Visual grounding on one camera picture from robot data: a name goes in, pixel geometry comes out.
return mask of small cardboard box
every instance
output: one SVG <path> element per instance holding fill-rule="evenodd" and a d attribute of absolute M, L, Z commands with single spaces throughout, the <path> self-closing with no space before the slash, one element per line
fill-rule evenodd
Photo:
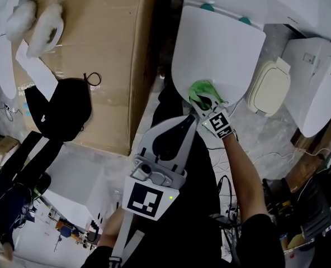
<path fill-rule="evenodd" d="M 50 0 L 36 0 L 37 16 Z M 92 114 L 74 143 L 129 155 L 157 72 L 163 0 L 62 0 L 64 31 L 58 45 L 40 59 L 54 75 L 83 78 L 97 72 L 91 87 Z M 24 36 L 29 42 L 33 28 Z M 14 42 L 13 57 L 20 45 Z M 17 95 L 26 127 L 37 131 L 27 110 L 24 90 L 31 78 L 13 61 Z"/>
<path fill-rule="evenodd" d="M 7 159 L 18 149 L 20 142 L 10 136 L 0 140 L 0 166 L 5 164 Z"/>

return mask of person in dark clothing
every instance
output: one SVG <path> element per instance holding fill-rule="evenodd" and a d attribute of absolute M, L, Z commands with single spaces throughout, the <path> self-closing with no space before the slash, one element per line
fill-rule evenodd
<path fill-rule="evenodd" d="M 23 221 L 23 214 L 32 203 L 34 187 L 57 157 L 63 143 L 49 140 L 40 152 L 23 168 L 24 163 L 42 135 L 30 132 L 17 151 L 0 170 L 0 259 L 13 260 L 13 230 Z"/>
<path fill-rule="evenodd" d="M 183 115 L 182 97 L 170 82 L 159 95 L 152 126 Z M 267 214 L 262 183 L 247 154 L 233 134 L 223 139 L 242 220 L 237 245 L 241 267 L 285 267 L 276 227 Z M 221 259 L 221 231 L 209 215 L 220 213 L 219 193 L 209 152 L 198 133 L 191 147 L 188 173 L 179 196 L 158 221 L 137 217 L 134 230 L 145 235 L 122 267 L 236 267 Z M 107 221 L 95 251 L 83 268 L 108 267 L 124 210 Z"/>

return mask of floor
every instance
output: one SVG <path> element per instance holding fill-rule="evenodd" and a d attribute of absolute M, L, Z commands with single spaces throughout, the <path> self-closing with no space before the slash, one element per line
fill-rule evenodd
<path fill-rule="evenodd" d="M 267 34 L 267 38 L 258 65 L 269 59 L 276 60 L 278 56 L 282 55 L 287 41 L 295 38 L 294 34 L 283 25 L 267 25 L 264 31 Z M 133 152 L 136 150 L 142 135 L 151 125 L 153 113 L 158 105 L 158 94 L 162 88 L 163 80 L 158 76 L 155 79 L 148 105 L 133 143 Z M 0 89 L 0 107 L 3 107 L 4 103 L 10 106 L 11 111 L 17 111 L 16 102 L 8 100 Z M 27 136 L 23 118 L 20 113 L 12 114 L 12 117 L 13 121 L 11 122 L 7 119 L 5 112 L 0 110 L 0 132 L 3 135 L 10 135 L 23 141 Z M 301 153 L 297 153 L 294 157 L 291 154 L 294 152 L 294 147 L 290 142 L 290 138 L 297 127 L 285 106 L 282 106 L 274 116 L 267 118 L 251 112 L 247 108 L 245 100 L 242 99 L 231 117 L 231 122 L 237 131 L 241 146 L 250 159 L 253 162 L 256 161 L 255 166 L 262 179 L 279 179 L 286 176 L 301 157 Z M 221 147 L 221 141 L 209 134 L 205 134 L 203 128 L 199 128 L 199 133 L 204 138 L 208 148 Z M 99 151 L 72 143 L 66 143 L 62 148 L 62 152 L 102 165 L 104 173 L 108 178 L 108 188 L 111 192 L 121 192 L 123 190 L 124 177 L 129 175 L 132 169 L 131 158 L 133 152 L 130 157 L 124 157 L 106 152 L 100 153 Z M 286 157 L 269 154 L 273 152 Z M 224 174 L 231 179 L 225 151 L 211 150 L 210 156 L 213 165 L 216 166 L 214 168 L 216 179 L 219 180 Z M 222 210 L 225 213 L 230 201 L 228 186 L 223 186 L 220 195 Z M 226 249 L 223 249 L 223 256 L 225 257 L 227 254 Z"/>

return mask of sleeve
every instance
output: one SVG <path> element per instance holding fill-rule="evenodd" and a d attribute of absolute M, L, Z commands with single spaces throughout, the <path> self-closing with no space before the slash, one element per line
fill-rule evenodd
<path fill-rule="evenodd" d="M 276 226 L 265 214 L 252 216 L 242 225 L 237 254 L 243 268 L 285 268 L 285 257 Z"/>
<path fill-rule="evenodd" d="M 93 251 L 91 255 L 87 257 L 84 265 L 82 265 L 81 268 L 99 267 L 100 264 L 102 267 L 108 267 L 108 259 L 112 255 L 112 250 L 113 249 L 111 247 L 107 246 L 100 246 L 96 248 L 95 251 Z"/>
<path fill-rule="evenodd" d="M 1 239 L 0 242 L 2 244 L 9 242 L 11 244 L 11 247 L 13 248 L 14 251 L 14 241 L 13 241 L 13 231 L 8 231 L 6 234 L 4 234 Z"/>

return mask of white toilet lid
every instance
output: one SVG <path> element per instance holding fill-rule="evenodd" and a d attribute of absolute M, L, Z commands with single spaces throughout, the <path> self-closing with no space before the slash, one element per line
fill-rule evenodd
<path fill-rule="evenodd" d="M 265 40 L 265 33 L 238 20 L 185 6 L 172 61 L 180 95 L 198 80 L 210 80 L 221 98 L 234 104 L 245 94 Z"/>

